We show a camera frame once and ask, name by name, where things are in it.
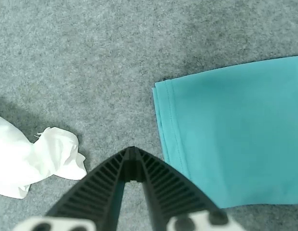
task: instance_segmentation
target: stitched seam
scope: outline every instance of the stitched seam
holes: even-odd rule
[[[175,132],[174,124],[173,124],[173,119],[172,119],[171,102],[170,102],[170,96],[169,96],[168,84],[167,83],[166,83],[166,89],[167,89],[168,102],[169,102],[169,112],[170,112],[171,125],[172,125],[172,129],[173,129],[173,133],[174,133],[174,139],[175,139],[176,145],[178,147],[177,149],[178,149],[178,153],[179,153],[179,160],[180,160],[181,170],[183,171],[181,153],[180,153],[180,149],[179,149],[179,146],[178,146],[178,140],[177,140],[177,136],[176,136],[176,132]]]

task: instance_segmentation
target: white cloth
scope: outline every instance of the white cloth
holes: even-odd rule
[[[23,199],[30,184],[51,175],[80,180],[85,157],[77,137],[60,128],[46,128],[35,143],[0,117],[0,194]]]

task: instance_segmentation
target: teal cloth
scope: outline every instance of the teal cloth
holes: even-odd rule
[[[153,88],[165,161],[219,207],[298,204],[298,56]]]

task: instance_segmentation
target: gray carpet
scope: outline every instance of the gray carpet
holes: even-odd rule
[[[77,134],[88,170],[131,145],[162,157],[155,82],[298,54],[298,0],[6,2],[0,116],[31,141],[48,126]],[[24,200],[0,196],[0,231],[43,215],[75,183],[50,177]],[[250,231],[298,231],[298,205],[229,212]],[[141,187],[127,185],[118,230],[151,230],[147,215]]]

